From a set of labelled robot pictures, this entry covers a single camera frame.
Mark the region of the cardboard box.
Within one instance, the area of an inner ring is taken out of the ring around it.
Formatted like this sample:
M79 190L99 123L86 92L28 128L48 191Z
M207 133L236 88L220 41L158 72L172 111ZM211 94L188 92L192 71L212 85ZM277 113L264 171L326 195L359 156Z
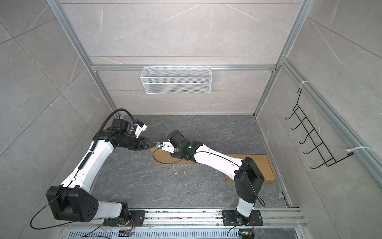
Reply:
M172 158L169 152L161 149L151 148L151 153L153 155L154 161L162 164L196 164L191 160L180 160L177 158Z
M265 178L264 184L273 184L276 181L275 173L273 171L271 162L267 155L229 154L228 156L239 158L239 159L245 159L245 157L249 157L253 159Z

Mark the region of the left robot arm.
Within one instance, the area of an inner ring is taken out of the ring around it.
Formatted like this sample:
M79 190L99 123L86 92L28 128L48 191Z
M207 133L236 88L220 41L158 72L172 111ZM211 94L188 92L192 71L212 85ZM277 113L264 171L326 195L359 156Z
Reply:
M126 203L99 201L90 194L92 184L107 157L117 147L140 151L154 147L154 143L141 136L147 125L136 120L130 124L124 119L114 119L108 128L93 137L86 155L60 184L46 193L55 219L60 221L90 222L107 219L124 225L130 220Z

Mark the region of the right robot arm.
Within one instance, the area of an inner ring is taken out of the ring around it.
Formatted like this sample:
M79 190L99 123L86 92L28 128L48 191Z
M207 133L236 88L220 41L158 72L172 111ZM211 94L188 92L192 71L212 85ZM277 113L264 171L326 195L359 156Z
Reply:
M237 217L243 220L251 217L253 207L260 199L259 192L265 183L265 177L252 158L230 157L200 141L188 141L178 130L171 132L167 139L157 143L156 147L168 152L172 158L207 165L224 173L234 181L236 194L239 197L236 207Z

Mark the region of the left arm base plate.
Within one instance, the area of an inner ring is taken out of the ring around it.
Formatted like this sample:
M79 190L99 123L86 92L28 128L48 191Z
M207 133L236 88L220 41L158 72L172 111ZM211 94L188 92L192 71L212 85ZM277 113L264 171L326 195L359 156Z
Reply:
M146 211L129 210L128 213L122 212L117 218L107 218L103 222L103 226L109 227L142 227L145 219Z

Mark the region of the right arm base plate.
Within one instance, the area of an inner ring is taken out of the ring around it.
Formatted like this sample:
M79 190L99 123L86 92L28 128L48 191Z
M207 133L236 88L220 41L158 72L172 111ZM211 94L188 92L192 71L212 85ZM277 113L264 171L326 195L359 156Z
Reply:
M225 226L263 226L263 219L259 210L252 210L249 217L244 217L236 210L222 210Z

